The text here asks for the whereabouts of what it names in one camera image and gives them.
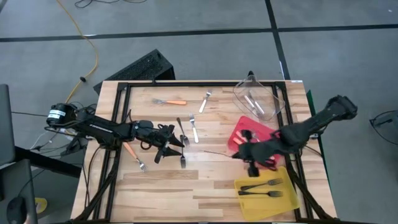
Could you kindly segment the clear plastic bin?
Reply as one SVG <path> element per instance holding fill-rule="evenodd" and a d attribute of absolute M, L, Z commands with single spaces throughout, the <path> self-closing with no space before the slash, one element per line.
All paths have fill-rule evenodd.
<path fill-rule="evenodd" d="M 285 101 L 279 96 L 275 82 L 261 82 L 256 78 L 248 82 L 247 77 L 233 88 L 233 103 L 247 116 L 261 123 L 273 120 L 285 107 Z M 251 91 L 254 99 L 260 104 L 265 115 L 260 115 L 251 109 L 244 95 L 249 96 Z"/>

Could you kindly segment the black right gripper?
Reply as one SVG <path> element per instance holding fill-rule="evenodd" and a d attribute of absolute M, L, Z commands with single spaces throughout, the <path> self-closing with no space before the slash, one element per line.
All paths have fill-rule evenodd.
<path fill-rule="evenodd" d="M 271 157 L 280 149 L 280 139 L 272 136 L 266 141 L 252 142 L 251 140 L 254 138 L 251 131 L 244 129 L 240 132 L 247 141 L 239 145 L 239 152 L 234 153 L 232 158 L 241 159 L 249 164 L 248 175 L 250 177 L 259 177 L 259 168 L 256 164 L 276 171 L 276 161 Z"/>

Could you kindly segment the black computer mouse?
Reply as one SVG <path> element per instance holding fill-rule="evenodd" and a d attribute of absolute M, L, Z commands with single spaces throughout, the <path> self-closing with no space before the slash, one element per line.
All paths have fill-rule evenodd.
<path fill-rule="evenodd" d="M 14 197 L 7 205 L 6 217 L 9 224 L 24 224 L 27 220 L 25 200 L 21 196 Z"/>

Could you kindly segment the black table frame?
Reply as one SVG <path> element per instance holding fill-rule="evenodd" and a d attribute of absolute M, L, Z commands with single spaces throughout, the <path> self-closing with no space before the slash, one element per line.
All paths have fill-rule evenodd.
<path fill-rule="evenodd" d="M 127 111 L 134 120 L 146 119 L 155 124 L 172 124 L 176 134 L 193 136 L 189 114 L 195 118 L 199 143 L 191 142 L 185 151 L 186 168 L 177 156 L 166 157 L 156 164 L 156 149 L 143 150 L 139 142 L 131 147 L 146 165 L 122 150 L 114 198 L 103 198 L 99 217 L 111 214 L 111 222 L 241 222 L 243 215 L 234 191 L 234 181 L 246 176 L 245 164 L 237 159 L 205 153 L 229 154 L 228 139 L 242 112 L 233 103 L 234 81 L 160 81 L 151 84 L 134 82 L 129 93 L 118 82 L 104 82 L 96 114 L 106 119 L 122 120 Z M 211 89 L 205 109 L 200 106 Z M 186 101 L 186 105 L 153 103 L 152 99 Z"/>

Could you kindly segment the dark grey panel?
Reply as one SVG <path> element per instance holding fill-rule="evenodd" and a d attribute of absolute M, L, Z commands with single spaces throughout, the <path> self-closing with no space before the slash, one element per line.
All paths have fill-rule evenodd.
<path fill-rule="evenodd" d="M 13 162 L 15 154 L 9 87 L 0 84 L 0 166 Z"/>

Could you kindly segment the dark desk surface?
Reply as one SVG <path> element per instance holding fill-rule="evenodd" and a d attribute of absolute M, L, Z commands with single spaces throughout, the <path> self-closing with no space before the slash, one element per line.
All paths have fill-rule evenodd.
<path fill-rule="evenodd" d="M 34 185 L 28 159 L 0 169 L 0 224 L 9 224 L 6 208 L 8 203 L 17 196 L 25 200 L 27 220 L 24 224 L 37 224 Z"/>

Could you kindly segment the yellow round sticker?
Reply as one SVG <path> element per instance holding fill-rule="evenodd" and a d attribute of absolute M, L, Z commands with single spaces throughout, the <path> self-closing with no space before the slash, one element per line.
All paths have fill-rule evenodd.
<path fill-rule="evenodd" d="M 36 206 L 36 213 L 41 214 L 43 213 L 48 205 L 48 201 L 45 198 L 36 197 L 35 198 L 35 206 Z"/>

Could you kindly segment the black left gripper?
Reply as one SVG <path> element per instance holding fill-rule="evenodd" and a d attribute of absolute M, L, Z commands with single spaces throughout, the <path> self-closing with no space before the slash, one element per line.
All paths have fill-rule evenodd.
<path fill-rule="evenodd" d="M 153 127 L 150 121 L 141 121 L 136 123 L 134 130 L 134 137 L 140 140 L 140 147 L 143 150 L 148 150 L 152 147 L 157 148 L 157 153 L 154 157 L 154 162 L 158 164 L 161 158 L 169 156 L 181 156 L 182 153 L 169 147 L 169 144 L 185 147 L 185 145 L 174 135 L 174 125 L 159 124 L 158 128 Z"/>

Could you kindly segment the black floor beam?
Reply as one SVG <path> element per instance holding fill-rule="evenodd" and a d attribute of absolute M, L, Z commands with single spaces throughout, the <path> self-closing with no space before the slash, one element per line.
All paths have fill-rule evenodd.
<path fill-rule="evenodd" d="M 14 162 L 21 161 L 23 159 L 30 160 L 30 164 L 32 166 L 50 170 L 52 172 L 67 175 L 70 177 L 79 178 L 81 174 L 81 168 L 75 166 L 73 164 L 69 164 L 63 161 L 59 161 L 56 159 L 52 159 L 41 154 L 37 154 L 27 149 L 23 149 L 21 147 L 14 147 L 15 149 L 15 157 Z"/>

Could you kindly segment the yellow plastic bin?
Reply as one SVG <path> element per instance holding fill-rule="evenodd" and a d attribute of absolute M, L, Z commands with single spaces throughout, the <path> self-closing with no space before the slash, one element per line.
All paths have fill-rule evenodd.
<path fill-rule="evenodd" d="M 266 182 L 271 179 L 282 179 L 278 185 L 263 185 L 255 187 L 248 192 L 281 191 L 282 197 L 268 197 L 266 195 L 238 195 L 240 187 Z M 242 177 L 234 181 L 234 188 L 238 196 L 238 202 L 247 221 L 258 221 L 274 215 L 289 212 L 300 207 L 296 191 L 285 167 L 279 167 L 276 171 L 261 170 L 259 177 Z"/>

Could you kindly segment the black perforated case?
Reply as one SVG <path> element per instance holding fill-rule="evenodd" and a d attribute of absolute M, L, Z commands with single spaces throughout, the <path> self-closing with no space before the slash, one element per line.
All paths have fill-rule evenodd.
<path fill-rule="evenodd" d="M 105 81 L 175 80 L 173 65 L 157 49 L 114 73 Z"/>

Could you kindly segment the fork with peach handle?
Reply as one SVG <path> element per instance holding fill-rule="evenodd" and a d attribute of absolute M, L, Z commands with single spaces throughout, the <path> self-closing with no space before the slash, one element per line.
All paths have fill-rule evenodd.
<path fill-rule="evenodd" d="M 271 180 L 268 180 L 268 181 L 260 183 L 260 184 L 242 186 L 242 187 L 240 187 L 240 190 L 245 191 L 245 190 L 249 190 L 249 189 L 252 189 L 252 188 L 255 188 L 255 187 L 260 187 L 260 186 L 263 186 L 263 185 L 278 185 L 278 184 L 281 184 L 281 183 L 283 183 L 282 179 L 271 179 Z"/>

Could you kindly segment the pink plastic bin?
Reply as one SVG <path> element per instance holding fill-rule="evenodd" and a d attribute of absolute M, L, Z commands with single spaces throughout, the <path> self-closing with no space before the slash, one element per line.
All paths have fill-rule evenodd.
<path fill-rule="evenodd" d="M 232 134 L 230 135 L 228 142 L 227 142 L 227 146 L 228 149 L 232 152 L 232 155 L 236 152 L 239 152 L 239 145 L 237 145 L 236 143 L 233 142 L 233 138 L 239 138 L 236 135 L 236 131 L 242 131 L 244 129 L 247 129 L 249 131 L 252 132 L 253 138 L 251 141 L 252 142 L 260 142 L 260 141 L 266 141 L 268 139 L 270 139 L 272 136 L 275 136 L 275 129 L 272 129 L 268 126 L 265 126 L 247 116 L 242 116 L 240 117 L 240 119 L 238 120 L 237 124 L 235 125 L 235 128 L 233 129 Z M 245 143 L 247 140 L 245 138 L 239 138 L 240 140 L 242 140 L 243 143 Z M 277 163 L 280 159 L 280 155 L 274 154 L 271 159 L 275 159 L 276 161 L 276 167 L 277 167 Z M 263 167 L 259 164 L 256 164 L 256 166 L 258 168 L 262 168 L 262 169 L 267 169 L 266 167 Z"/>

